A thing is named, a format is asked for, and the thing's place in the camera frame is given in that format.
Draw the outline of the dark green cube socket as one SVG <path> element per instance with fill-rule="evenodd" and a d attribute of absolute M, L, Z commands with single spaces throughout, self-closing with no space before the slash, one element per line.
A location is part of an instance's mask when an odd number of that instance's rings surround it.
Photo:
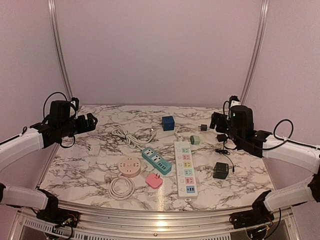
<path fill-rule="evenodd" d="M 213 169 L 213 178 L 225 180 L 229 174 L 229 165 L 223 162 L 217 162 Z"/>

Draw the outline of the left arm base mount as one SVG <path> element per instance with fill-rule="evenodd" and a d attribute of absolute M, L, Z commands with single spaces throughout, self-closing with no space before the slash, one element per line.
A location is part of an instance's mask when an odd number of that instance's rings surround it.
<path fill-rule="evenodd" d="M 69 227 L 76 228 L 79 222 L 80 213 L 78 211 L 58 208 L 53 213 L 49 213 L 47 210 L 39 210 L 36 214 L 36 217 L 40 220 L 53 223 L 56 225 L 61 225 L 62 223 L 71 219 L 71 223 L 66 225 Z"/>

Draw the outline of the pink round power strip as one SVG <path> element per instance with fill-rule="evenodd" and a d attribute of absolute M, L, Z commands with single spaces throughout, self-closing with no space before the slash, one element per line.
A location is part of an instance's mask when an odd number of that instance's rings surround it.
<path fill-rule="evenodd" d="M 134 178 L 141 172 L 141 162 L 137 157 L 125 156 L 118 162 L 119 172 L 127 178 Z"/>

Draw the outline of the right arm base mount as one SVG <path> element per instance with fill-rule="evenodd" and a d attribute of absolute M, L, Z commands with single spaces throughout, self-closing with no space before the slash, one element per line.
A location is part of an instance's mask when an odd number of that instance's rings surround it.
<path fill-rule="evenodd" d="M 230 215 L 229 222 L 234 229 L 248 228 L 256 225 L 272 222 L 275 219 L 273 214 L 267 213 L 262 216 L 254 210 L 235 212 Z"/>

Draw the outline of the pink square plug adapter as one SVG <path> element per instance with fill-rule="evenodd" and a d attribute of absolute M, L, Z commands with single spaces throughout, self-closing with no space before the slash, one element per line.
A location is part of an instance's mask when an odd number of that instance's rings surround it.
<path fill-rule="evenodd" d="M 146 177 L 145 182 L 149 187 L 151 187 L 154 190 L 160 188 L 163 185 L 163 179 L 157 173 L 149 174 Z"/>

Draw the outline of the dark grey USB charger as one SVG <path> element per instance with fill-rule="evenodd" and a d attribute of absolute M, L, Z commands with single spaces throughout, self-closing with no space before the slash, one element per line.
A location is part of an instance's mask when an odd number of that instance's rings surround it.
<path fill-rule="evenodd" d="M 206 132 L 207 129 L 208 129 L 208 126 L 207 126 L 206 124 L 201 124 L 201 125 L 200 125 L 200 131 L 201 131 L 201 132 Z"/>

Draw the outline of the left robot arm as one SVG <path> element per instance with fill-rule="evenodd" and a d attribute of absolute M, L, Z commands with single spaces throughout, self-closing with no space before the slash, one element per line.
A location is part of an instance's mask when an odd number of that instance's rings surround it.
<path fill-rule="evenodd" d="M 22 133 L 0 143 L 0 170 L 20 160 L 30 153 L 46 149 L 53 144 L 62 144 L 65 137 L 94 131 L 98 119 L 92 114 L 71 116 L 65 119 L 47 116 L 42 122 L 25 128 Z M 43 210 L 53 223 L 63 219 L 63 211 L 58 208 L 58 200 L 42 189 L 30 189 L 0 184 L 0 204 L 13 207 L 27 207 Z"/>

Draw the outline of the blue cube socket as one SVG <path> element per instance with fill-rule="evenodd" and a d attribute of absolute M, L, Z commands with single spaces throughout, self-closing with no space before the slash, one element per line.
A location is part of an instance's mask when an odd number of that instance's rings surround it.
<path fill-rule="evenodd" d="M 173 131 L 175 128 L 175 120 L 173 116 L 163 116 L 161 118 L 161 126 L 163 131 Z"/>

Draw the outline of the white long power strip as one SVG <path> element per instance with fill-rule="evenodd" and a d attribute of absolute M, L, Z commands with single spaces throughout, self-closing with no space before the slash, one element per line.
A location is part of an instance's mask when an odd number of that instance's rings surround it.
<path fill-rule="evenodd" d="M 174 143 L 177 195 L 185 201 L 198 197 L 191 145 L 188 141 Z"/>

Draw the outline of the white plug adapter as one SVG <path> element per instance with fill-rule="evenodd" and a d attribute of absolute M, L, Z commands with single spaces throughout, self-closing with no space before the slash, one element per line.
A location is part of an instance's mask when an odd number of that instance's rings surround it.
<path fill-rule="evenodd" d="M 98 157 L 100 155 L 101 147 L 99 145 L 93 145 L 88 148 L 88 155 L 92 157 Z"/>

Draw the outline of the teal power strip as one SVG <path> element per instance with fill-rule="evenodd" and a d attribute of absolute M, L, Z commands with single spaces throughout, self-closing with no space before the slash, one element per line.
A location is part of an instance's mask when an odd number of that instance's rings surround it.
<path fill-rule="evenodd" d="M 172 170 L 172 165 L 160 156 L 153 148 L 147 147 L 141 152 L 142 157 L 162 175 L 167 175 Z"/>

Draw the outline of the light green USB adapter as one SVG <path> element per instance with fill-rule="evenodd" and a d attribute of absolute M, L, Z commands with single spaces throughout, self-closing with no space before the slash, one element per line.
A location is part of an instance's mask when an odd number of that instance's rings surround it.
<path fill-rule="evenodd" d="M 201 142 L 201 139 L 198 135 L 191 135 L 189 140 L 192 145 L 199 145 Z"/>

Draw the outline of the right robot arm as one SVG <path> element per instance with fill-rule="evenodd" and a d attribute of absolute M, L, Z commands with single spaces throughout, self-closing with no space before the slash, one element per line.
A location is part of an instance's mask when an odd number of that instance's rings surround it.
<path fill-rule="evenodd" d="M 218 112 L 212 114 L 209 127 L 218 132 L 218 141 L 232 140 L 237 151 L 243 150 L 258 158 L 290 163 L 312 173 L 304 181 L 261 193 L 252 203 L 247 219 L 252 224 L 258 224 L 276 209 L 319 202 L 320 147 L 281 138 L 275 132 L 253 130 L 250 124 L 239 119 L 240 116 L 241 112 L 234 112 L 231 118 Z"/>

